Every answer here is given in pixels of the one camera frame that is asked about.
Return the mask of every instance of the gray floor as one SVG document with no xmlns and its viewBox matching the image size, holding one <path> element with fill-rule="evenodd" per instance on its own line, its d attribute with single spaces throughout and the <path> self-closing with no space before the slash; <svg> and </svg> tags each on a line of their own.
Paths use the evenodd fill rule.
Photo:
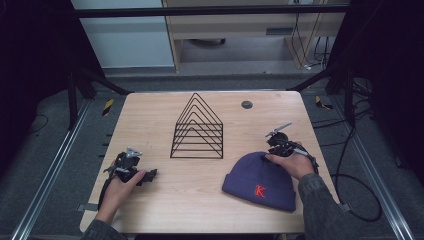
<svg viewBox="0 0 424 240">
<path fill-rule="evenodd" d="M 111 81 L 134 91 L 200 91 L 200 90 L 247 90 L 285 89 L 308 79 L 321 70 L 295 68 L 293 60 L 282 39 L 227 39 L 226 44 L 205 44 L 187 41 L 182 54 L 179 73 L 151 73 L 144 77 L 123 78 L 114 76 Z M 327 98 L 323 91 L 325 80 L 302 92 L 305 106 L 314 126 L 341 119 L 337 110 L 317 107 L 315 97 L 321 96 L 328 104 L 337 105 L 341 94 Z M 79 222 L 82 212 L 79 204 L 87 202 L 96 174 L 106 152 L 109 134 L 113 133 L 120 110 L 125 101 L 110 90 L 96 85 L 98 95 L 90 101 L 86 120 L 76 138 L 59 176 L 38 215 L 31 236 L 58 238 L 80 236 Z M 105 102 L 114 99 L 108 116 L 101 116 Z M 367 103 L 358 105 L 358 111 L 366 109 Z M 52 163 L 68 126 L 67 94 L 61 92 L 39 105 L 42 114 L 33 123 L 34 133 L 28 134 L 14 165 L 0 184 L 0 236 L 13 233 L 23 214 L 37 192 Z M 356 134 L 360 137 L 375 164 L 381 179 L 387 185 L 402 216 L 416 239 L 424 239 L 424 188 L 412 171 L 398 168 L 387 140 L 378 125 L 364 115 L 357 120 Z M 330 173 L 336 171 L 342 153 L 342 144 L 348 131 L 343 124 L 315 130 Z M 343 158 L 341 172 L 353 175 L 367 184 L 367 175 L 360 163 L 353 144 L 349 144 Z M 370 193 L 349 179 L 339 180 L 340 193 L 360 215 L 372 217 L 377 204 Z M 358 220 L 352 226 L 361 225 L 363 239 L 397 239 L 387 217 L 374 223 Z"/>
</svg>

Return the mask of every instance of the letter k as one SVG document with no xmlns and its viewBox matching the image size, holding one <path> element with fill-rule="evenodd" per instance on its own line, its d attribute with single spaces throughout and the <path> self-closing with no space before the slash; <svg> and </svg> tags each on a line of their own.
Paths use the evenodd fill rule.
<svg viewBox="0 0 424 240">
<path fill-rule="evenodd" d="M 259 196 L 259 197 L 263 197 L 265 198 L 264 193 L 262 192 L 263 190 L 265 190 L 265 187 L 262 187 L 261 185 L 256 185 L 256 191 L 255 191 L 255 195 Z"/>
</svg>

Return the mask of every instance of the sleeve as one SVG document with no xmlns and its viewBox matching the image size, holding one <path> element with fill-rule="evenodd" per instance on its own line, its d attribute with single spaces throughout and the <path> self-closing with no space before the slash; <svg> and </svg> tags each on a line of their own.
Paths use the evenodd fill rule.
<svg viewBox="0 0 424 240">
<path fill-rule="evenodd" d="M 84 232 L 81 240 L 127 240 L 127 238 L 116 231 L 112 226 L 99 220 L 93 220 Z"/>
<path fill-rule="evenodd" d="M 307 240 L 358 238 L 356 219 L 339 207 L 318 174 L 311 173 L 300 179 L 299 194 Z"/>
</svg>

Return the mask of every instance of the table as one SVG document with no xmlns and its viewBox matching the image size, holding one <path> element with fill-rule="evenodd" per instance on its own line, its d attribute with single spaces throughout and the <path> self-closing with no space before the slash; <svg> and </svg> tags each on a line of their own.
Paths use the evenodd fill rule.
<svg viewBox="0 0 424 240">
<path fill-rule="evenodd" d="M 174 130 L 190 99 L 207 104 L 222 122 L 223 157 L 171 158 Z M 250 101 L 252 107 L 242 107 Z M 136 187 L 114 219 L 124 233 L 297 233 L 303 232 L 303 205 L 296 196 L 293 213 L 270 209 L 222 192 L 225 175 L 243 155 L 267 151 L 267 133 L 286 124 L 290 140 L 301 141 L 315 156 L 320 175 L 335 195 L 301 95 L 294 91 L 158 92 L 128 95 L 89 203 L 101 188 L 117 154 L 132 147 L 143 152 L 138 169 L 158 169 L 151 183 Z M 297 180 L 293 180 L 297 191 Z M 96 212 L 85 211 L 85 231 Z"/>
</svg>

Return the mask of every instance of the hand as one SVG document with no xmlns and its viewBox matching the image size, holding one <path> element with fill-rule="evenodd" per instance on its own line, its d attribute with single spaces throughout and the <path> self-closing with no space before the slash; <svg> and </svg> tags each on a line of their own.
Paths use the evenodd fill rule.
<svg viewBox="0 0 424 240">
<path fill-rule="evenodd" d="M 136 184 L 143 178 L 146 171 L 140 170 L 128 182 L 124 183 L 115 176 L 106 189 L 102 205 L 96 219 L 111 224 L 118 208 L 131 194 Z"/>
<path fill-rule="evenodd" d="M 296 152 L 293 152 L 288 157 L 280 157 L 274 154 L 266 154 L 265 157 L 271 162 L 282 166 L 297 180 L 309 173 L 315 173 L 309 158 Z"/>
</svg>

